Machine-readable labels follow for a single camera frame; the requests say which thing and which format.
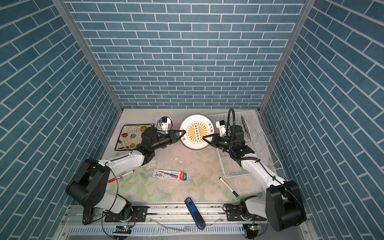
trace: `dish rack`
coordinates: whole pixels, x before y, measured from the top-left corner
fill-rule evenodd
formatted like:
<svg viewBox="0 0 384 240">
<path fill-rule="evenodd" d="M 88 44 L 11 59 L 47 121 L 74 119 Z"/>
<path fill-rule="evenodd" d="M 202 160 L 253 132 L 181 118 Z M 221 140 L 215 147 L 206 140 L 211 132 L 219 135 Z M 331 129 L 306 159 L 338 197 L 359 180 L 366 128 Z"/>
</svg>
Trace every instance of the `dish rack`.
<svg viewBox="0 0 384 240">
<path fill-rule="evenodd" d="M 256 116 L 256 112 L 254 110 L 239 112 L 235 111 L 236 125 L 243 126 L 241 116 L 244 117 L 245 121 L 249 124 L 250 127 L 249 132 L 251 139 L 248 138 L 244 131 L 245 144 L 255 151 L 256 156 L 261 159 L 261 162 L 264 163 L 269 169 L 280 176 L 284 176 L 285 173 L 280 159 L 278 159 L 277 154 L 271 147 L 270 142 L 268 141 L 263 129 L 261 128 L 259 119 Z M 219 130 L 216 128 L 216 122 L 220 120 L 227 121 L 227 117 L 228 113 L 209 116 L 215 125 L 215 132 L 219 132 Z M 273 151 L 274 156 L 276 156 L 275 162 L 272 160 L 270 150 Z M 217 149 L 217 154 L 225 177 L 237 177 L 250 174 L 243 167 L 240 167 L 237 162 L 232 160 L 228 153 Z"/>
</svg>

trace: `black cylinder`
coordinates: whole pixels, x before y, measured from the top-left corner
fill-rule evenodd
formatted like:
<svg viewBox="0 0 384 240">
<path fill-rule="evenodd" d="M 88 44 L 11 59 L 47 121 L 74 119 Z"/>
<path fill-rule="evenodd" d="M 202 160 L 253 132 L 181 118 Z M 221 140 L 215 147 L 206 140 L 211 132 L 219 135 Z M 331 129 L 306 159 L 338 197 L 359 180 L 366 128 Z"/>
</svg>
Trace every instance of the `black cylinder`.
<svg viewBox="0 0 384 240">
<path fill-rule="evenodd" d="M 230 139 L 228 137 L 219 137 L 217 140 L 217 147 L 219 149 L 229 149 L 229 141 Z"/>
<path fill-rule="evenodd" d="M 171 143 L 172 143 L 172 139 L 170 138 L 170 136 L 166 135 L 165 137 L 161 137 L 161 138 L 159 137 L 159 140 L 157 142 L 154 142 L 151 145 L 151 149 L 156 150 L 158 148 L 167 146 L 168 144 L 171 144 Z"/>
</svg>

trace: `marker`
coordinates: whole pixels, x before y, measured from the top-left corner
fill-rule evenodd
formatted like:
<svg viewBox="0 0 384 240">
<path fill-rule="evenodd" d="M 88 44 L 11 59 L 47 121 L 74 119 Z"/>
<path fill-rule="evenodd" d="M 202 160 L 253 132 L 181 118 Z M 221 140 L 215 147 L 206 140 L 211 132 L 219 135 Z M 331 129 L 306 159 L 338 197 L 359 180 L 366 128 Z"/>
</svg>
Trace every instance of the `marker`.
<svg viewBox="0 0 384 240">
<path fill-rule="evenodd" d="M 127 176 L 127 175 L 129 175 L 131 173 L 134 173 L 134 172 L 135 172 L 135 170 L 131 170 L 131 171 L 127 172 L 127 173 L 124 173 L 123 175 L 120 175 L 120 176 L 116 177 L 116 178 L 112 178 L 111 180 L 108 180 L 108 183 L 116 181 L 116 179 L 120 179 L 120 178 L 125 177 L 125 176 Z"/>
<path fill-rule="evenodd" d="M 231 190 L 233 192 L 233 194 L 238 197 L 239 195 L 237 194 L 237 192 L 235 192 L 235 190 L 233 190 L 229 185 L 228 183 L 226 183 L 221 177 L 219 177 L 220 181 L 222 181 L 228 188 L 229 190 Z"/>
</svg>

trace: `flower-patterned placemat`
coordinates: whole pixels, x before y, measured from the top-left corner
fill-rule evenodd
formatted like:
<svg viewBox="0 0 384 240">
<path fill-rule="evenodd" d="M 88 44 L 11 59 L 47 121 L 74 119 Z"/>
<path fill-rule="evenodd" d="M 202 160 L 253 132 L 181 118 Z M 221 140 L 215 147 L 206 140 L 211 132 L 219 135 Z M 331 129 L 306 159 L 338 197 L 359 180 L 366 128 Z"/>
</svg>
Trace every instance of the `flower-patterned placemat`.
<svg viewBox="0 0 384 240">
<path fill-rule="evenodd" d="M 141 134 L 148 127 L 153 127 L 153 124 L 125 124 L 120 131 L 115 151 L 133 150 L 141 143 Z"/>
</svg>

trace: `blue object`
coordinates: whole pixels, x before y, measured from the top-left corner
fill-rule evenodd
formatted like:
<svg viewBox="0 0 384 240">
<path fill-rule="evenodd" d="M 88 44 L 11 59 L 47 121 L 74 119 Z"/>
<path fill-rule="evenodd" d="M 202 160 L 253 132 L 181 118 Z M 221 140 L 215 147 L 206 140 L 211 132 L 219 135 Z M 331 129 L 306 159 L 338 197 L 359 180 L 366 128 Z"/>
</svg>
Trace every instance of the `blue object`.
<svg viewBox="0 0 384 240">
<path fill-rule="evenodd" d="M 192 199 L 190 197 L 188 197 L 184 202 L 187 205 L 187 208 L 188 208 L 189 212 L 191 213 L 191 216 L 192 216 L 193 220 L 195 221 L 197 228 L 200 230 L 203 230 L 205 228 L 205 221 L 201 217 L 200 212 L 197 210 Z"/>
</svg>

